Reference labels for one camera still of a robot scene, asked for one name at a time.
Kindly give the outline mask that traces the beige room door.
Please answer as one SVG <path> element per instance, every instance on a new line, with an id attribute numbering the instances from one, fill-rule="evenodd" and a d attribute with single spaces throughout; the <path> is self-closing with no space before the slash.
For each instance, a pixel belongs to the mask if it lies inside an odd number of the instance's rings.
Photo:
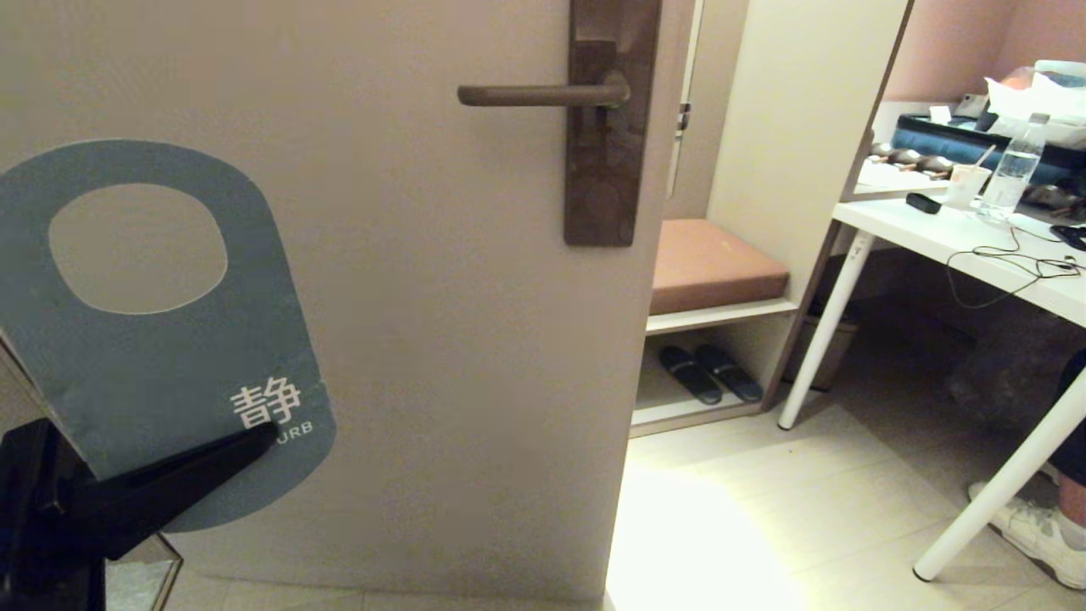
<path id="1" fill-rule="evenodd" d="M 0 0 L 0 175 L 171 143 L 266 198 L 337 434 L 278 502 L 168 533 L 229 580 L 596 601 L 639 383 L 693 0 L 662 0 L 635 238 L 568 246 L 567 113 L 459 86 L 568 81 L 570 0 Z M 49 228 L 86 305 L 225 273 L 213 217 L 149 184 Z"/>

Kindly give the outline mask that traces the dark grey slipper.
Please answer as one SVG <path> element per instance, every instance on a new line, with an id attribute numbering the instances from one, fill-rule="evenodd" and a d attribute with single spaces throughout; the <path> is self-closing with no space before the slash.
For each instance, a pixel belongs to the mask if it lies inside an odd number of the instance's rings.
<path id="1" fill-rule="evenodd" d="M 664 345 L 657 353 L 662 370 L 675 380 L 679 386 L 689 392 L 691 397 L 703 405 L 718 405 L 723 400 L 723 391 L 715 382 L 709 372 L 691 352 L 678 345 Z"/>
<path id="2" fill-rule="evenodd" d="M 703 344 L 694 351 L 694 356 L 705 370 L 741 400 L 746 403 L 763 400 L 763 387 L 760 383 L 757 383 L 757 380 L 725 351 L 717 345 Z"/>

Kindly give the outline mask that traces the brown bench cushion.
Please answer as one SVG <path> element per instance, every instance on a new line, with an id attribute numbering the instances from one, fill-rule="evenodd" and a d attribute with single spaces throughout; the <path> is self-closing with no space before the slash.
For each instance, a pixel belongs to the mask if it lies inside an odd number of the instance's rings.
<path id="1" fill-rule="evenodd" d="M 662 222 L 651 316 L 782 297 L 790 271 L 705 219 Z"/>

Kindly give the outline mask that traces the brown waste bin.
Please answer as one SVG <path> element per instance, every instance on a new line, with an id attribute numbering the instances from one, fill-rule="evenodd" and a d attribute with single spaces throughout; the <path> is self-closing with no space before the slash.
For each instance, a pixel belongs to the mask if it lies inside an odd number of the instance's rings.
<path id="1" fill-rule="evenodd" d="M 798 340 L 796 340 L 794 347 L 792 347 L 790 360 L 782 375 L 784 382 L 795 382 L 795 378 L 798 375 L 799 368 L 801 367 L 803 358 L 809 351 L 819 321 L 820 317 L 818 316 L 806 316 L 803 318 Z M 815 373 L 815 379 L 812 379 L 812 390 L 828 392 L 833 386 L 841 362 L 844 360 L 850 345 L 853 345 L 853 340 L 858 329 L 859 321 L 856 317 L 850 316 L 847 311 L 842 314 L 837 328 L 835 328 L 834 334 L 828 344 L 826 353 L 819 365 L 817 373 Z"/>

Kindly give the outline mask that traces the beige open shoe cabinet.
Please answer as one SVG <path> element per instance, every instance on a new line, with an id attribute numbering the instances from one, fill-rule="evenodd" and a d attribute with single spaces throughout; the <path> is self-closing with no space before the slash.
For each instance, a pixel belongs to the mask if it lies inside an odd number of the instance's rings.
<path id="1" fill-rule="evenodd" d="M 837 236 L 866 133 L 915 0 L 695 0 L 664 217 L 706 219 L 787 268 L 783 294 L 651 316 L 632 437 L 772 409 Z M 703 405 L 662 370 L 665 345 L 722 348 L 763 387 Z"/>

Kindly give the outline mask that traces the white table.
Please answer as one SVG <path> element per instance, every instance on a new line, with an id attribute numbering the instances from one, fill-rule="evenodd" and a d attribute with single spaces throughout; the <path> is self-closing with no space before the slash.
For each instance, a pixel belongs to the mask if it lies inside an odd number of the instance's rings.
<path id="1" fill-rule="evenodd" d="M 776 421 L 780 429 L 790 430 L 795 424 L 877 239 L 946 264 L 950 270 L 1086 329 L 1086 252 L 1056 240 L 1049 233 L 1050 225 L 1022 214 L 1010 217 L 1003 226 L 978 220 L 970 211 L 945 208 L 938 214 L 924 214 L 908 206 L 904 198 L 845 199 L 834 206 L 831 219 L 837 226 L 853 227 L 853 243 Z M 1039 425 L 1005 461 L 988 487 L 967 504 L 962 514 L 915 561 L 912 569 L 915 580 L 935 580 L 1083 421 L 1086 421 L 1086 370 L 1076 375 L 1066 393 L 1044 413 Z"/>

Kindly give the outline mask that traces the white flat board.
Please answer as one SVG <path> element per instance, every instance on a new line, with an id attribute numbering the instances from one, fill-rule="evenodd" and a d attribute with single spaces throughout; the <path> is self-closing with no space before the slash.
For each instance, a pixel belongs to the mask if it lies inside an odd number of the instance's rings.
<path id="1" fill-rule="evenodd" d="M 893 164 L 864 161 L 859 166 L 853 193 L 845 201 L 904 198 L 912 191 L 940 194 L 947 186 L 946 178 L 934 179 L 923 171 L 901 171 Z"/>

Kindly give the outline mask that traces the grey plastic bag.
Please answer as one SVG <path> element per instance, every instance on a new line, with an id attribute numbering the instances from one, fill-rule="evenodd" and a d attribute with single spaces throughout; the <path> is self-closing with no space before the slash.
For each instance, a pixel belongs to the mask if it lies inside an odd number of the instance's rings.
<path id="1" fill-rule="evenodd" d="M 945 387 L 969 418 L 997 429 L 1030 429 L 1055 397 L 1063 368 L 1062 320 L 1016 317 L 985 330 L 977 347 L 946 378 Z"/>

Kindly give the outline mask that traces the dark blue long case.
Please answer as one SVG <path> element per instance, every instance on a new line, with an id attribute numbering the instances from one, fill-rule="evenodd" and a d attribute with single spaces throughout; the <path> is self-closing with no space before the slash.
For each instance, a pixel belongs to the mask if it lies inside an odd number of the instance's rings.
<path id="1" fill-rule="evenodd" d="M 988 148 L 994 147 L 989 158 L 982 163 L 989 170 L 996 169 L 1009 143 L 1010 139 L 1006 136 L 978 132 L 963 126 L 934 124 L 922 115 L 900 115 L 891 136 L 891 144 L 896 149 L 912 149 L 919 154 L 945 156 L 967 164 L 980 160 Z M 1086 151 L 1047 144 L 1030 182 L 1058 184 L 1083 171 L 1086 171 Z"/>

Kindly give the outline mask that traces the white paper cup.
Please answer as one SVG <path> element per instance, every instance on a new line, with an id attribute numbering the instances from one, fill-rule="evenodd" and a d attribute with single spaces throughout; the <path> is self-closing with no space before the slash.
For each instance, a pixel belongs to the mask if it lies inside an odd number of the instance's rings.
<path id="1" fill-rule="evenodd" d="M 981 154 L 980 158 L 972 164 L 954 164 L 943 205 L 958 211 L 970 208 L 974 198 L 978 195 L 982 187 L 992 177 L 992 170 L 984 164 L 996 149 L 996 144 L 990 144 L 984 154 Z"/>

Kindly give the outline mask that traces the white sneaker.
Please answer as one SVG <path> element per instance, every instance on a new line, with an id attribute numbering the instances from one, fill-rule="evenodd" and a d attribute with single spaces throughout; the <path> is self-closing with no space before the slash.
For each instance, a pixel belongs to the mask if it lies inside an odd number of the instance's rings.
<path id="1" fill-rule="evenodd" d="M 1062 478 L 1056 507 L 1015 496 L 992 517 L 989 525 L 1062 586 L 1086 591 L 1086 485 Z"/>

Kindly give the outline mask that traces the clear plastic water bottle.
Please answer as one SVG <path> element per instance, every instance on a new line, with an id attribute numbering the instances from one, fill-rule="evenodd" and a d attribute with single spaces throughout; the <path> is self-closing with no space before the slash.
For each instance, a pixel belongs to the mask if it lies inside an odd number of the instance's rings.
<path id="1" fill-rule="evenodd" d="M 1047 113 L 1032 113 L 1024 127 L 1005 147 L 981 200 L 980 217 L 993 222 L 1006 222 L 1016 212 L 1016 205 L 1039 166 L 1046 147 L 1044 131 L 1049 120 Z"/>

